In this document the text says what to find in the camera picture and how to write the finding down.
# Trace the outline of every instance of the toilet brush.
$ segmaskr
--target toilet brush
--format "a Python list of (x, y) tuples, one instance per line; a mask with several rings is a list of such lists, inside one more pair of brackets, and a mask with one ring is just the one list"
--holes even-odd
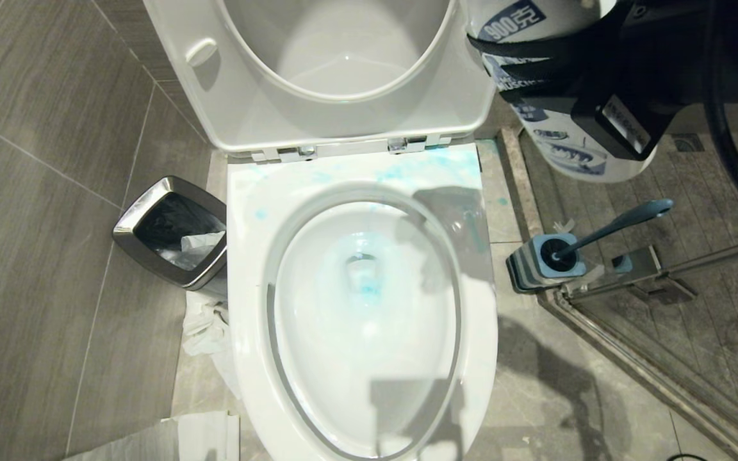
[(668, 198), (645, 202), (617, 216), (610, 224), (577, 240), (574, 234), (532, 237), (506, 259), (516, 292), (535, 293), (586, 274), (579, 249), (631, 225), (659, 218), (673, 207)]

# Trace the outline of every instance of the trash can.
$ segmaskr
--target trash can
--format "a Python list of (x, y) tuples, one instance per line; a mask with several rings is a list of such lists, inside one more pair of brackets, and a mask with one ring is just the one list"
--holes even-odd
[(226, 301), (226, 205), (206, 190), (161, 178), (129, 205), (113, 239), (162, 279)]

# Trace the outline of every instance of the black cable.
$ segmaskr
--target black cable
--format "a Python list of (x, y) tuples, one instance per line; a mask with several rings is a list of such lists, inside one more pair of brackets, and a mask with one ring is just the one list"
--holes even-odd
[(671, 456), (671, 458), (668, 458), (668, 461), (674, 461), (675, 459), (685, 459), (685, 458), (699, 459), (699, 461), (708, 461), (705, 458), (700, 458), (697, 455), (688, 455), (687, 453), (685, 455), (673, 455), (673, 456)]
[(702, 90), (705, 96), (705, 117), (708, 119), (714, 146), (730, 180), (738, 189), (738, 149), (736, 149), (733, 136), (730, 135), (723, 94), (721, 94), (721, 57), (723, 56), (725, 22), (724, 8), (721, 7), (721, 3), (724, 1), (709, 1)]

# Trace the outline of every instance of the toilet brush handle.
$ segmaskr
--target toilet brush handle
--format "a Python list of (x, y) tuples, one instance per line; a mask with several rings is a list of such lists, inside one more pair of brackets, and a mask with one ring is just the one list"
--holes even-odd
[(626, 213), (617, 216), (617, 218), (611, 221), (610, 224), (606, 225), (606, 227), (584, 237), (582, 240), (576, 242), (576, 244), (568, 245), (568, 247), (557, 251), (557, 253), (553, 254), (552, 257), (554, 259), (562, 259), (563, 257), (566, 257), (566, 255), (577, 251), (588, 244), (593, 244), (595, 241), (602, 239), (603, 237), (610, 236), (610, 234), (621, 231), (626, 227), (631, 227), (635, 224), (641, 224), (642, 222), (659, 218), (665, 213), (668, 213), (673, 206), (674, 202), (670, 198), (645, 202), (645, 204), (641, 204), (638, 207), (634, 207)]

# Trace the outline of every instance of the toilet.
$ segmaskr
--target toilet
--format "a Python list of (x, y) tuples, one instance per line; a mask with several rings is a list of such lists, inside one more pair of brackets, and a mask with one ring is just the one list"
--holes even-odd
[(145, 0), (227, 169), (229, 327), (275, 461), (457, 461), (494, 385), (456, 0)]

